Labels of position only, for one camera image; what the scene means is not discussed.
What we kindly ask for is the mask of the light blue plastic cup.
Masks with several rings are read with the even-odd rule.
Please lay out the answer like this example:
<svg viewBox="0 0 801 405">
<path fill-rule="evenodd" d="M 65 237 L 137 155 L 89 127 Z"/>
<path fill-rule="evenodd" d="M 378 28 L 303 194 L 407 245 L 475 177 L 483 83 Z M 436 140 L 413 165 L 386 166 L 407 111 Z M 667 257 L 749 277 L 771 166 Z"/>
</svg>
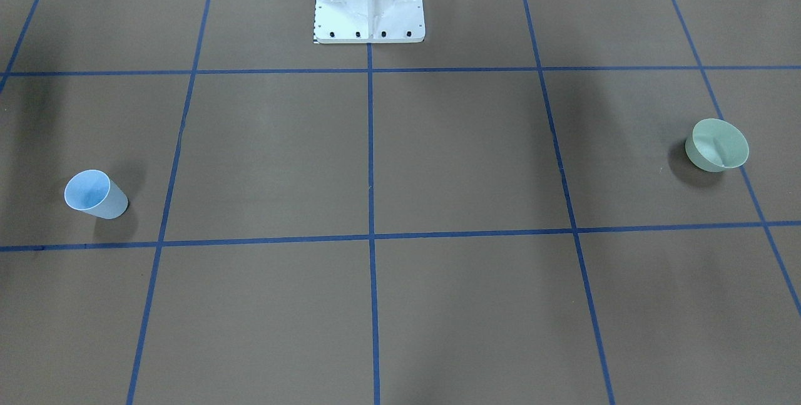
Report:
<svg viewBox="0 0 801 405">
<path fill-rule="evenodd" d="M 128 196 L 100 170 L 75 174 L 66 184 L 63 197 L 69 208 L 105 220 L 120 217 L 129 206 Z"/>
</svg>

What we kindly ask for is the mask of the pale green ceramic bowl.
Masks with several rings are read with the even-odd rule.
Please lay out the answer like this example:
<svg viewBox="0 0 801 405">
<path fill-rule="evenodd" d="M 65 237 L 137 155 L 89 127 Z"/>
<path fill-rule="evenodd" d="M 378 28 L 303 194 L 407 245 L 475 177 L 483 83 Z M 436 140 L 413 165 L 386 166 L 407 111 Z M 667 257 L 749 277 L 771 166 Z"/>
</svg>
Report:
<svg viewBox="0 0 801 405">
<path fill-rule="evenodd" d="M 739 168 L 750 156 L 750 146 L 743 133 L 719 119 L 703 119 L 695 123 L 684 148 L 690 163 L 705 172 Z"/>
</svg>

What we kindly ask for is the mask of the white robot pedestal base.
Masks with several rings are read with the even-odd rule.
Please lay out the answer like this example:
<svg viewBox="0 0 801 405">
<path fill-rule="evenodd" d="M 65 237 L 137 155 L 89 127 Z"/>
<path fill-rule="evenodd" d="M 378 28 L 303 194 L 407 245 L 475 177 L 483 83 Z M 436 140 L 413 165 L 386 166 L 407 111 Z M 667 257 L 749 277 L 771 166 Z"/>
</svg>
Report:
<svg viewBox="0 0 801 405">
<path fill-rule="evenodd" d="M 315 0 L 313 42 L 401 44 L 426 39 L 424 0 Z"/>
</svg>

